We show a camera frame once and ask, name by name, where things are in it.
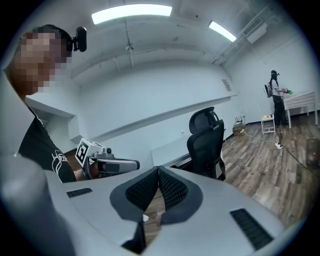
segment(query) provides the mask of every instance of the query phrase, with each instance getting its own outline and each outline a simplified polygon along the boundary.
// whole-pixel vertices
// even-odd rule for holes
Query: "backpack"
[[[267,98],[272,97],[272,88],[271,88],[269,82],[264,85],[264,93],[265,93],[265,95],[266,95]]]

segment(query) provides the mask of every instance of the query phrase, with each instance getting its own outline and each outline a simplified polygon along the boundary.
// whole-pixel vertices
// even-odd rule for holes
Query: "checkered tablecloth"
[[[316,103],[316,96],[314,91],[307,91],[295,96],[283,99],[284,109],[300,108]]]

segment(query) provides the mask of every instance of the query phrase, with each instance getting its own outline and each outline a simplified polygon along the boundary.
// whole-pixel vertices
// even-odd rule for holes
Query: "fluorescent light panel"
[[[171,6],[159,4],[128,4],[95,12],[91,17],[94,24],[99,24],[101,22],[134,15],[170,16],[171,10]]]
[[[223,35],[224,37],[228,38],[231,42],[235,41],[237,38],[231,34],[228,30],[226,30],[224,27],[220,26],[218,23],[215,23],[214,21],[211,22],[209,25],[209,28],[217,31],[219,34]]]

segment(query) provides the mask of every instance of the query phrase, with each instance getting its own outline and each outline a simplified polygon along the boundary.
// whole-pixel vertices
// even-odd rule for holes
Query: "small white stool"
[[[266,122],[266,121],[273,121],[273,127],[264,128],[264,122]],[[269,134],[269,133],[276,134],[275,116],[273,115],[272,117],[262,118],[261,119],[261,127],[262,127],[262,134]]]

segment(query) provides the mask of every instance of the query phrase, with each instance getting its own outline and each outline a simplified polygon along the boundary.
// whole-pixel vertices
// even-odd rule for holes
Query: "chair backrest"
[[[195,112],[189,121],[189,130],[192,134],[195,134],[208,127],[215,127],[219,118],[214,112],[215,107],[210,106]]]
[[[216,122],[215,127],[208,127],[190,136],[186,145],[192,159],[192,170],[196,174],[217,179],[216,164],[224,140],[224,121]]]

